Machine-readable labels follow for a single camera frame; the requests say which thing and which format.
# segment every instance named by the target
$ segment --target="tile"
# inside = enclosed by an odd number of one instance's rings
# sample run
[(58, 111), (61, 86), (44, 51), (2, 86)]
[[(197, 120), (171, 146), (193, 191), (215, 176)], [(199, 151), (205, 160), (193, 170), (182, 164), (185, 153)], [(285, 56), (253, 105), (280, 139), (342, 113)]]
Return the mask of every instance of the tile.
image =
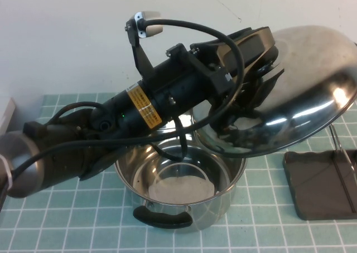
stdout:
[(49, 192), (35, 193), (26, 197), (24, 208), (46, 208), (49, 198)]
[(69, 229), (65, 249), (89, 249), (92, 229)]
[(35, 121), (40, 124), (46, 124), (49, 121), (49, 118), (37, 118)]
[(327, 132), (326, 128), (319, 131), (318, 133), (314, 134), (312, 137), (327, 137), (329, 134), (329, 131)]
[(249, 206), (230, 207), (227, 211), (228, 224), (253, 224)]
[(41, 118), (51, 118), (55, 113), (55, 106), (42, 107), (40, 111)]
[(312, 151), (325, 151), (333, 149), (329, 138), (311, 138), (308, 142)]
[(260, 249), (260, 253), (286, 253), (286, 249)]
[(92, 227), (94, 226), (95, 208), (91, 209), (75, 209), (72, 211), (70, 227)]
[(103, 179), (104, 189), (112, 189), (112, 188), (124, 189), (124, 183), (116, 173), (103, 173), (103, 174), (104, 174), (104, 179)]
[(106, 173), (106, 172), (113, 172), (113, 173), (115, 173), (115, 174), (117, 174), (117, 171), (115, 170), (115, 166), (114, 166), (114, 164), (113, 165), (111, 165), (109, 168), (107, 168), (106, 170), (104, 170), (104, 172)]
[(272, 170), (270, 171), (270, 176), (272, 177), (272, 182), (274, 186), (288, 185), (288, 181), (286, 180), (286, 175), (284, 170)]
[(290, 247), (289, 253), (315, 253), (313, 247)]
[(235, 195), (232, 199), (233, 205), (247, 205), (249, 204), (248, 198), (248, 189), (247, 188), (238, 188), (235, 191)]
[(317, 253), (344, 253), (343, 247), (318, 247)]
[(346, 247), (346, 253), (357, 253), (357, 247), (356, 246)]
[(293, 204), (289, 187), (274, 187), (278, 204)]
[(62, 249), (66, 230), (43, 230), (38, 249)]
[(45, 95), (44, 101), (42, 102), (42, 106), (46, 105), (56, 105), (58, 101), (58, 94), (55, 95)]
[(356, 123), (357, 122), (357, 111), (346, 111), (344, 112), (343, 118), (346, 123)]
[(357, 224), (343, 225), (338, 224), (342, 240), (345, 245), (355, 245), (357, 233)]
[(310, 228), (316, 245), (341, 245), (335, 225), (311, 225)]
[(20, 220), (18, 222), (18, 228), (39, 228), (44, 220), (44, 210), (30, 210), (22, 211)]
[(245, 171), (248, 186), (270, 186), (268, 171)]
[(123, 218), (122, 226), (145, 226), (145, 224), (139, 222), (136, 218), (133, 217), (133, 208), (124, 207), (123, 208)]
[(72, 207), (74, 192), (53, 192), (50, 200), (50, 208)]
[(172, 249), (147, 249), (146, 253), (172, 253)]
[(269, 168), (283, 168), (283, 157), (282, 153), (275, 153), (267, 155), (267, 162)]
[(80, 93), (78, 101), (97, 101), (96, 93)]
[(54, 186), (54, 190), (74, 190), (77, 186), (78, 178), (73, 178)]
[[(59, 106), (56, 106), (56, 109), (55, 109), (55, 114), (58, 113), (63, 107), (65, 107), (64, 105), (59, 105)], [(62, 116), (64, 115), (69, 115), (70, 113), (72, 113), (74, 110), (69, 110), (65, 113), (63, 113)]]
[(306, 221), (300, 219), (296, 214), (294, 205), (279, 206), (280, 219), (283, 224), (306, 224)]
[(228, 246), (227, 228), (211, 226), (202, 230), (203, 247), (226, 247)]
[(8, 249), (11, 242), (12, 234), (13, 234), (13, 230), (0, 229), (0, 250)]
[(98, 175), (81, 181), (78, 183), (78, 189), (100, 189), (102, 183), (103, 174), (99, 173)]
[(289, 147), (289, 151), (291, 152), (309, 152), (310, 147), (308, 146), (308, 143), (306, 140), (304, 140), (301, 143), (295, 144), (293, 146)]
[(288, 246), (311, 246), (312, 239), (308, 226), (284, 226), (284, 234)]
[(3, 205), (4, 210), (18, 210), (22, 207), (25, 199), (6, 197)]
[(175, 233), (175, 247), (201, 247), (200, 232)]
[(172, 232), (159, 228), (148, 228), (147, 247), (170, 247), (173, 245)]
[(122, 217), (121, 208), (99, 208), (95, 225), (96, 226), (120, 226), (121, 217)]
[(345, 149), (356, 149), (356, 145), (351, 137), (339, 137), (339, 139)]
[(229, 253), (229, 249), (203, 249), (203, 253)]
[(44, 228), (66, 227), (69, 220), (70, 209), (48, 210), (44, 222)]
[[(93, 250), (91, 250), (91, 253), (104, 253), (103, 252), (103, 250), (95, 250), (95, 249), (93, 249)], [(105, 250), (105, 253), (118, 253), (118, 250), (114, 250), (114, 249), (112, 249), (112, 250), (109, 250), (109, 249), (106, 249)]]
[(273, 189), (268, 188), (250, 188), (250, 200), (254, 205), (271, 205), (275, 204)]
[(145, 247), (146, 228), (127, 227), (122, 228), (120, 234), (120, 248)]
[(278, 210), (276, 207), (253, 206), (255, 224), (279, 224)]
[(339, 118), (335, 119), (334, 123), (343, 123), (344, 121), (342, 120), (342, 116)]
[(96, 207), (98, 198), (99, 190), (77, 192), (74, 207)]
[(77, 102), (78, 94), (62, 94), (58, 100), (58, 105), (67, 105)]
[(242, 175), (237, 181), (237, 186), (247, 186), (247, 182), (245, 180), (245, 176)]
[(116, 96), (116, 93), (98, 93), (97, 102), (102, 104), (114, 96)]
[(257, 249), (232, 249), (230, 252), (231, 253), (258, 253), (258, 250)]
[(11, 250), (35, 249), (40, 230), (16, 230)]
[(357, 123), (349, 124), (348, 128), (346, 127), (345, 124), (334, 124), (334, 127), (336, 129), (338, 136), (349, 136), (350, 133), (348, 132), (348, 130), (350, 130), (350, 132), (351, 132), (351, 130), (354, 128), (354, 125), (357, 128)]
[(229, 238), (231, 246), (256, 246), (254, 228), (247, 227), (229, 227)]
[(201, 249), (175, 249), (175, 253), (201, 253)]
[(95, 229), (93, 237), (94, 249), (115, 249), (118, 247), (119, 228)]
[(20, 211), (6, 211), (0, 212), (0, 229), (1, 228), (14, 228)]
[(120, 207), (123, 204), (124, 190), (102, 190), (100, 207)]
[(249, 158), (247, 168), (267, 168), (265, 156)]
[[(345, 125), (345, 124), (337, 124), (337, 125), (335, 125), (335, 128), (336, 128), (337, 126), (340, 126), (340, 128), (342, 128), (342, 127), (346, 128), (346, 125)], [(357, 123), (348, 124), (348, 130), (350, 131), (350, 133), (351, 133), (352, 136), (357, 136)], [(349, 134), (348, 131), (347, 131), (347, 134), (340, 134), (340, 133), (338, 132), (338, 135), (349, 136), (350, 134)]]
[(257, 226), (259, 246), (283, 246), (284, 238), (280, 226)]

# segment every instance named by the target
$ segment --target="metal lid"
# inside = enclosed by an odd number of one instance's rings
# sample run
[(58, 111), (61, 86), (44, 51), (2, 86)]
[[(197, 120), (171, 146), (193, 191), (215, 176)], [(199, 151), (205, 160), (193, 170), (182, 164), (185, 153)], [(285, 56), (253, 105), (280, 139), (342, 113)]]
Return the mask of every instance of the metal lid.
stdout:
[[(301, 142), (332, 123), (357, 95), (357, 47), (326, 27), (303, 26), (273, 34), (279, 56), (255, 91), (257, 100), (224, 133), (197, 131), (204, 146), (231, 157), (272, 153)], [(206, 101), (195, 121), (208, 115)]]

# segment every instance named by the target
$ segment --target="black handle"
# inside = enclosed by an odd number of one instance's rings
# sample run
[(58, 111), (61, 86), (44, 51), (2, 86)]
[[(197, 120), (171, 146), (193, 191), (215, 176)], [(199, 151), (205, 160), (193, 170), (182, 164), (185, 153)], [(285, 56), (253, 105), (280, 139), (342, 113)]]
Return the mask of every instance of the black handle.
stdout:
[(191, 226), (192, 217), (188, 212), (177, 215), (169, 215), (150, 211), (146, 206), (139, 206), (134, 209), (133, 216), (137, 220), (147, 225), (162, 229), (180, 229)]

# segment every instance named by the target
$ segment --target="pot rim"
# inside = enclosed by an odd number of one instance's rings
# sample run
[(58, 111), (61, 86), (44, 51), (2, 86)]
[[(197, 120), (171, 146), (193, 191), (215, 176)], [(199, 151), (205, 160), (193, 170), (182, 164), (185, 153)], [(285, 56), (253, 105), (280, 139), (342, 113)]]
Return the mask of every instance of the pot rim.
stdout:
[(218, 194), (215, 194), (214, 196), (210, 197), (210, 198), (206, 198), (206, 199), (203, 199), (201, 201), (197, 201), (197, 202), (194, 202), (194, 203), (185, 203), (185, 204), (172, 204), (172, 203), (164, 203), (164, 202), (160, 202), (160, 201), (157, 201), (157, 200), (154, 200), (154, 199), (151, 199), (149, 197), (146, 197), (146, 196), (143, 196), (142, 194), (140, 194), (134, 187), (132, 187), (128, 182), (127, 180), (124, 178), (124, 176), (122, 175), (122, 171), (119, 167), (119, 161), (117, 160), (115, 162), (115, 170), (117, 171), (120, 179), (122, 180), (122, 182), (126, 185), (127, 188), (129, 188), (132, 192), (134, 192), (135, 194), (139, 195), (141, 198), (143, 198), (145, 201), (148, 201), (148, 202), (152, 202), (152, 203), (157, 203), (157, 204), (160, 204), (160, 205), (165, 205), (165, 206), (175, 206), (175, 207), (187, 207), (187, 206), (194, 206), (194, 205), (199, 205), (201, 203), (205, 203), (205, 202), (208, 202), (208, 201), (211, 201), (215, 198), (218, 198), (220, 197), (221, 195), (227, 193), (228, 191), (230, 191), (234, 186), (235, 184), (237, 183), (237, 181), (241, 178), (241, 176), (243, 175), (244, 171), (245, 171), (245, 168), (247, 166), (247, 159), (246, 158), (240, 158), (241, 159), (241, 166), (239, 168), (239, 171), (237, 173), (237, 175), (234, 177), (234, 179), (232, 180), (232, 182), (222, 191), (220, 191)]

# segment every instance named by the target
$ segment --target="metal stand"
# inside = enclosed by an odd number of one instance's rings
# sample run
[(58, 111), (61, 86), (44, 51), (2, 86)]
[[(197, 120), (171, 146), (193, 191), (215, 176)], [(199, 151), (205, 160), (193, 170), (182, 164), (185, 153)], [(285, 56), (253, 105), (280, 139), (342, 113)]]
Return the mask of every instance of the metal stand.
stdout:
[(345, 150), (334, 125), (329, 128), (335, 150), (284, 155), (292, 199), (303, 220), (357, 218), (357, 150)]

